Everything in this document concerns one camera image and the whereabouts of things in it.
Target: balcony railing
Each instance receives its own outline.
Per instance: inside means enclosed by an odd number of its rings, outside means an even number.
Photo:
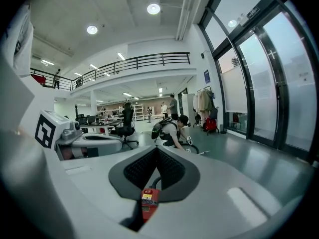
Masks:
[[[83,84],[86,84],[91,81],[96,81],[102,77],[109,77],[111,75],[120,74],[123,71],[145,67],[145,66],[154,66],[154,65],[167,65],[173,63],[187,63],[190,64],[189,52],[169,52],[169,53],[159,53],[145,55],[135,58],[129,58],[123,61],[117,61],[111,64],[107,64],[94,69],[84,75],[70,80],[65,77],[60,77],[60,89],[63,90],[74,90]],[[46,73],[40,70],[32,69],[31,74],[33,77],[41,83],[41,76],[43,76],[45,87],[54,88],[54,74]]]

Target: white pillar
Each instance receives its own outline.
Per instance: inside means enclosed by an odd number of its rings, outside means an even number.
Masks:
[[[94,93],[94,90],[91,90],[91,113],[92,115],[96,115],[98,112],[97,106],[96,106],[96,96]]]

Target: black office chair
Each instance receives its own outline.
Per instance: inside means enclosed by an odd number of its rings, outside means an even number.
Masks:
[[[126,144],[130,149],[133,149],[129,143],[136,142],[139,145],[139,141],[127,140],[126,137],[132,135],[135,132],[134,127],[132,127],[133,110],[125,109],[123,111],[123,127],[118,128],[118,135],[120,137],[124,136],[123,144]]]

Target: black cap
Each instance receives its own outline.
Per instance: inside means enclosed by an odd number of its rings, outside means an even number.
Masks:
[[[184,125],[187,125],[187,123],[188,123],[188,117],[187,117],[186,115],[181,115],[181,116],[178,118],[178,120],[179,120],[180,122],[182,122]]]

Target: gray floor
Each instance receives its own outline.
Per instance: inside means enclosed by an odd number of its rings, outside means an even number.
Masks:
[[[257,142],[228,133],[212,133],[207,136],[199,127],[186,128],[186,132],[200,152],[210,150],[204,156],[232,165],[269,190],[282,205],[302,195],[312,179],[314,168],[310,165]],[[150,131],[135,132],[128,139],[138,140],[140,146],[155,144]],[[156,144],[161,145],[162,141],[159,139]],[[131,143],[131,146],[135,148],[136,144]]]

